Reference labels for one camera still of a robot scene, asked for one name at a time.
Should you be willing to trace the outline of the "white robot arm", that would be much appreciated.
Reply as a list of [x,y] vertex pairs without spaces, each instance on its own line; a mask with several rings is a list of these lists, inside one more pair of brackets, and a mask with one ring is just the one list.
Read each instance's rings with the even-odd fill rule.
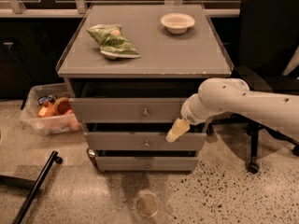
[[209,78],[198,92],[181,107],[166,140],[175,142],[191,125],[205,123],[219,114],[231,112],[256,121],[275,132],[299,140],[299,96],[264,91],[251,91],[239,78]]

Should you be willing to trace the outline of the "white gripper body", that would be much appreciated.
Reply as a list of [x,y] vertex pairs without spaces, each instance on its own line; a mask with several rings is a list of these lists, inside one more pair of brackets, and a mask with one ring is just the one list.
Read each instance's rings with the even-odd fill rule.
[[181,108],[181,116],[191,125],[206,122],[210,117],[210,109],[204,106],[197,94],[189,97]]

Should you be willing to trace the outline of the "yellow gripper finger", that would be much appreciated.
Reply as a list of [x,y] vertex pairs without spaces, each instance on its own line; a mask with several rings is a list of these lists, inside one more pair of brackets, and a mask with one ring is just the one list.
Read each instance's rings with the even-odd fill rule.
[[189,129],[190,129],[190,124],[185,119],[176,119],[171,129],[167,133],[166,141],[169,143],[175,142]]

